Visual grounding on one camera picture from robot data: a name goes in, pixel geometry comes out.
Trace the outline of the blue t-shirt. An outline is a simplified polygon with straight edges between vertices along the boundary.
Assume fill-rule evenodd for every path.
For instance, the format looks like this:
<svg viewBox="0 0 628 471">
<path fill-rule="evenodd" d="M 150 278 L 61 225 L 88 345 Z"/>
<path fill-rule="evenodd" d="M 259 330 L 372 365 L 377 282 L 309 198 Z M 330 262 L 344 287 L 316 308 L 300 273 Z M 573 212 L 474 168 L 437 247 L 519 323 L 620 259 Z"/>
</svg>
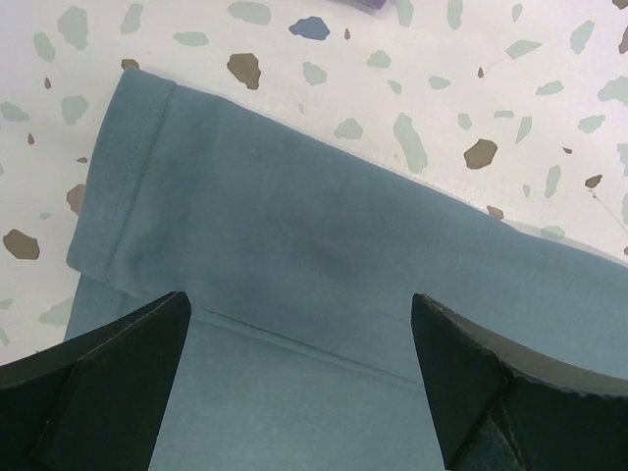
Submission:
<svg viewBox="0 0 628 471">
<path fill-rule="evenodd" d="M 624 266 L 137 69 L 96 139 L 68 263 L 68 338 L 190 300 L 154 470 L 441 469 L 416 293 L 627 374 Z"/>
</svg>

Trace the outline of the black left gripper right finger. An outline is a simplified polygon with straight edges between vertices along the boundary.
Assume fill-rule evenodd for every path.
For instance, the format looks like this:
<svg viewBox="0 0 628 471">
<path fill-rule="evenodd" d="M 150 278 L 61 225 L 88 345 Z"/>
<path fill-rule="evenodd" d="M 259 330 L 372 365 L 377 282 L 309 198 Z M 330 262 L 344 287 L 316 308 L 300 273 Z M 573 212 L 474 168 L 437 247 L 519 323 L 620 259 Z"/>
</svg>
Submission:
<svg viewBox="0 0 628 471">
<path fill-rule="evenodd" d="M 425 294 L 411 329 L 447 470 L 624 470 L 627 383 L 485 329 Z"/>
</svg>

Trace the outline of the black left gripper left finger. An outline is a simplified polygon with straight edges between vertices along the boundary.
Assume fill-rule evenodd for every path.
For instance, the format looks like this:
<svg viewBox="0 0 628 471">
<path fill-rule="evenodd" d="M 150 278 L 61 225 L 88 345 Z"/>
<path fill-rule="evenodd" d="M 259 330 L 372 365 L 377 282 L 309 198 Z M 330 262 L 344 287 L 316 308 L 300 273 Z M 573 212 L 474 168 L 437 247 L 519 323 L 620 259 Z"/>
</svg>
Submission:
<svg viewBox="0 0 628 471">
<path fill-rule="evenodd" d="M 171 292 L 2 366 L 2 469 L 147 469 L 190 315 Z"/>
</svg>

